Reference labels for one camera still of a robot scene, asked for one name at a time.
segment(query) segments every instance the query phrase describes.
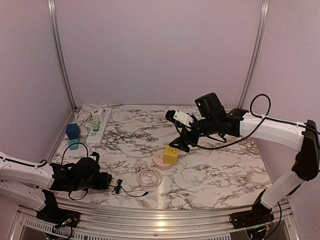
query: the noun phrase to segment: yellow cube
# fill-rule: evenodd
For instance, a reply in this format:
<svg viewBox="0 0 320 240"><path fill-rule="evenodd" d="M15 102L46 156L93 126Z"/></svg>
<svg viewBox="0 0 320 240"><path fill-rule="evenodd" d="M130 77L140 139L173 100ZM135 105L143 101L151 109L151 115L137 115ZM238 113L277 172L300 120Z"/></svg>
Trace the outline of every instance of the yellow cube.
<svg viewBox="0 0 320 240"><path fill-rule="evenodd" d="M163 162L166 164L176 165L178 161L179 149L167 145L164 150Z"/></svg>

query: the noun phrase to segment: pink wall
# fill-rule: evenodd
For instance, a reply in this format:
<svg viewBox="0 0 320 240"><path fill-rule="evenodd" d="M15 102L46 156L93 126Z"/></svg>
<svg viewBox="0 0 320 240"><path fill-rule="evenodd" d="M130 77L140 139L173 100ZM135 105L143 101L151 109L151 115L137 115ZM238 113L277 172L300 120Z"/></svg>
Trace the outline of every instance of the pink wall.
<svg viewBox="0 0 320 240"><path fill-rule="evenodd" d="M270 1L264 42L246 107L256 94L266 93L272 100L270 116L301 122L311 119L320 129L319 26L319 1ZM259 104L264 112L264 102ZM293 165L296 152L261 140L256 143L274 181ZM289 198L302 240L319 239L319 193L320 176Z"/></svg>
<svg viewBox="0 0 320 240"><path fill-rule="evenodd" d="M57 0L76 103L194 105L216 92L235 107L261 3Z"/></svg>
<svg viewBox="0 0 320 240"><path fill-rule="evenodd" d="M0 23L0 151L39 162L71 112L47 1L0 1ZM17 207L0 198L1 239L7 239Z"/></svg>

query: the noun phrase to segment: white power strip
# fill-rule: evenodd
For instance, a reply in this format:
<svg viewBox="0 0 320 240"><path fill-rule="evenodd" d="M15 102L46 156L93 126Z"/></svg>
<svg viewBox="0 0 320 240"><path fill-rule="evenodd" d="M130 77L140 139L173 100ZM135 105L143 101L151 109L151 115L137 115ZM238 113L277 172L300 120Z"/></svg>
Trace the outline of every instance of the white power strip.
<svg viewBox="0 0 320 240"><path fill-rule="evenodd" d="M86 144L88 146L94 145L97 148L97 147L100 147L102 143L102 139L104 138L105 131L111 116L111 109L104 109L103 111L104 111L104 120L100 122L99 130L94 131L93 127L91 127L89 135L86 139Z"/></svg>

